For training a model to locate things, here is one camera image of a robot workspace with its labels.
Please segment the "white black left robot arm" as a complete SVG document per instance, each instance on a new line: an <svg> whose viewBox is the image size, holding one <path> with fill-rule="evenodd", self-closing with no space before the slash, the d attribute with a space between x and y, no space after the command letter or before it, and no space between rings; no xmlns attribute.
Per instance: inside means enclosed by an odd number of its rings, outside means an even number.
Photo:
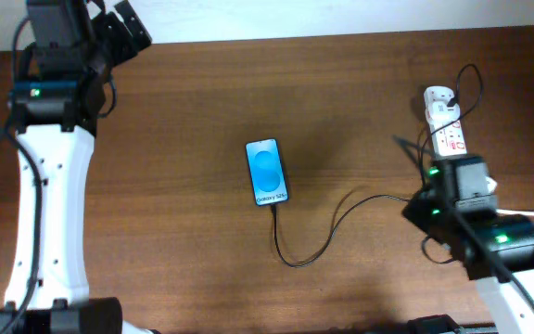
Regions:
<svg viewBox="0 0 534 334"><path fill-rule="evenodd" d="M115 109L114 68L150 47L132 5L30 1L34 39L11 54L8 117L19 158L19 219L0 333L134 333L115 297L92 298L84 265L85 186L97 124Z"/></svg>

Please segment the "blue Galaxy smartphone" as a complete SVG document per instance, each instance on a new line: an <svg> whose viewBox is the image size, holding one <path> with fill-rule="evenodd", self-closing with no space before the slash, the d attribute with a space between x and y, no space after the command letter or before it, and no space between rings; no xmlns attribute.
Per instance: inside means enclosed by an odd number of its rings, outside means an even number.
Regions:
<svg viewBox="0 0 534 334"><path fill-rule="evenodd" d="M245 145L249 175L257 206L271 206L287 201L286 177L274 138L249 142Z"/></svg>

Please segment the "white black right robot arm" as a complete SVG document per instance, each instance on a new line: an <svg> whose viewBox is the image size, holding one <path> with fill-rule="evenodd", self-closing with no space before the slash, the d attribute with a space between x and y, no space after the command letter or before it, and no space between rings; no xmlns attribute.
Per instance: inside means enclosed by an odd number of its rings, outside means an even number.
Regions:
<svg viewBox="0 0 534 334"><path fill-rule="evenodd" d="M435 159L424 178L403 217L462 264L498 332L534 333L534 222L498 212L478 155Z"/></svg>

